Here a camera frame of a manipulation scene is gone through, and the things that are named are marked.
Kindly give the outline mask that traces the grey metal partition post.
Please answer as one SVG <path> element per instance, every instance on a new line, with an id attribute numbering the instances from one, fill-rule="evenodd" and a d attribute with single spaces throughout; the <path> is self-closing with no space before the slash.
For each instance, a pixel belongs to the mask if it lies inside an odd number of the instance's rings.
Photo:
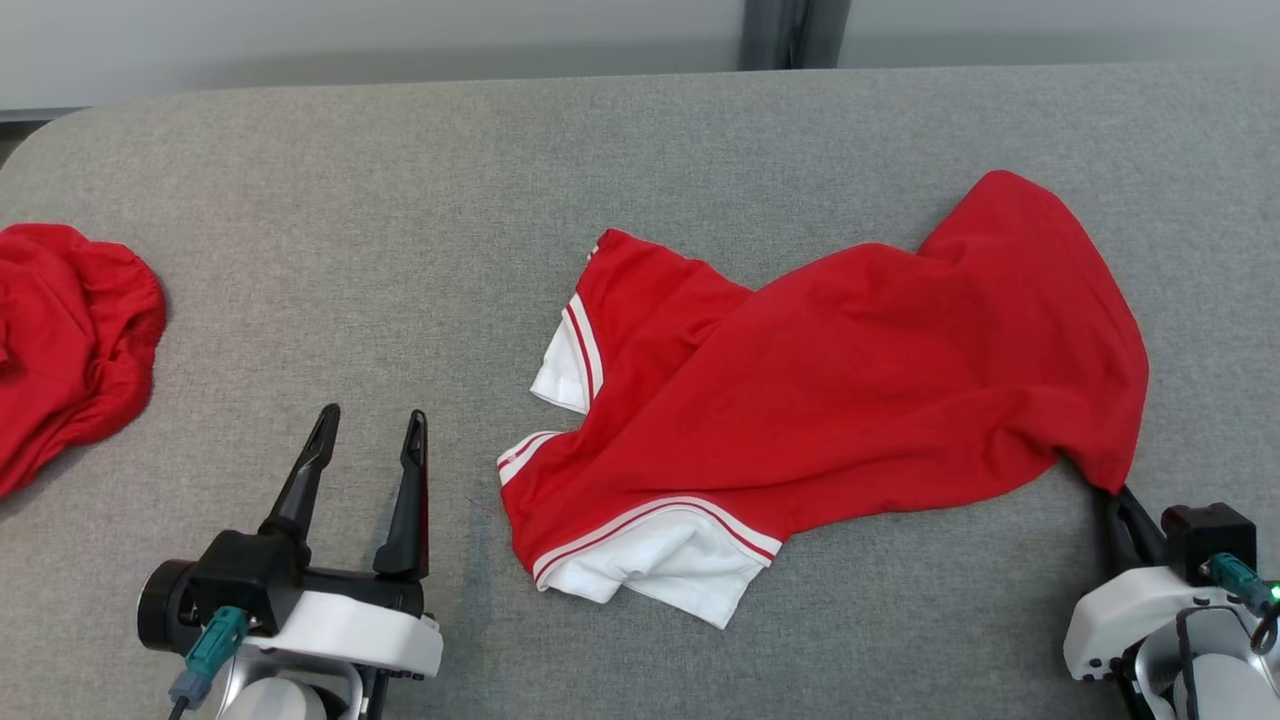
<path id="1" fill-rule="evenodd" d="M 739 70 L 835 69 L 852 0 L 742 0 Z"/>

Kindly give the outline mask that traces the red shorts white stripes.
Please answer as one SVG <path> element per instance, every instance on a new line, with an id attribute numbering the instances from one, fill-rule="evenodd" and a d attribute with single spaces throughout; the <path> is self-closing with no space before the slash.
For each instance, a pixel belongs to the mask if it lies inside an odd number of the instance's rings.
<path id="1" fill-rule="evenodd" d="M 0 231 L 0 498 L 145 410 L 165 327 L 161 283 L 127 246 L 61 224 Z"/>

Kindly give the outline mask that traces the red T-shirt white sleeves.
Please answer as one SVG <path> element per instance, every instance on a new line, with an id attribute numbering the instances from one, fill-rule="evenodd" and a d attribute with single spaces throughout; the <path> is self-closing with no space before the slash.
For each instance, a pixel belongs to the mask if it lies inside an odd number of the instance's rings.
<path id="1" fill-rule="evenodd" d="M 1116 495 L 1149 360 L 1068 206 L 982 176 L 908 251 L 860 243 L 759 290 L 609 229 L 531 392 L 582 415 L 495 462 L 539 591 L 724 628 L 787 539 L 982 502 L 1060 457 Z"/>

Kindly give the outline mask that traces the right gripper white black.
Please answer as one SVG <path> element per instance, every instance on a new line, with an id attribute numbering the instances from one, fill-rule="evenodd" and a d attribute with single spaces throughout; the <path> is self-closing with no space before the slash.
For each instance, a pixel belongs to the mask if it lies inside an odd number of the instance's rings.
<path id="1" fill-rule="evenodd" d="M 1165 543 L 1158 524 L 1129 487 L 1105 498 L 1105 571 L 1112 579 L 1083 596 L 1073 610 L 1062 643 L 1073 679 L 1101 679 L 1114 660 L 1172 623 L 1181 610 L 1197 600 L 1216 601 L 1215 589 L 1190 585 L 1162 566 Z"/>

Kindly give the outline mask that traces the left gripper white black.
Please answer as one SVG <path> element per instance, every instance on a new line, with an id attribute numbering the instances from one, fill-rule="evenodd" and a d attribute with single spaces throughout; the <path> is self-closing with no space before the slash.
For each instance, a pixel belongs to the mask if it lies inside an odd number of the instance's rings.
<path id="1" fill-rule="evenodd" d="M 260 525 L 261 534 L 306 543 L 339 424 L 340 406 L 324 406 Z M 384 669 L 396 676 L 436 676 L 444 641 L 428 616 L 420 582 L 429 575 L 428 448 L 428 419 L 415 409 L 399 452 L 401 479 L 387 538 L 374 556 L 379 575 L 305 573 L 303 593 L 282 629 L 274 635 L 251 634 L 252 647 Z"/>

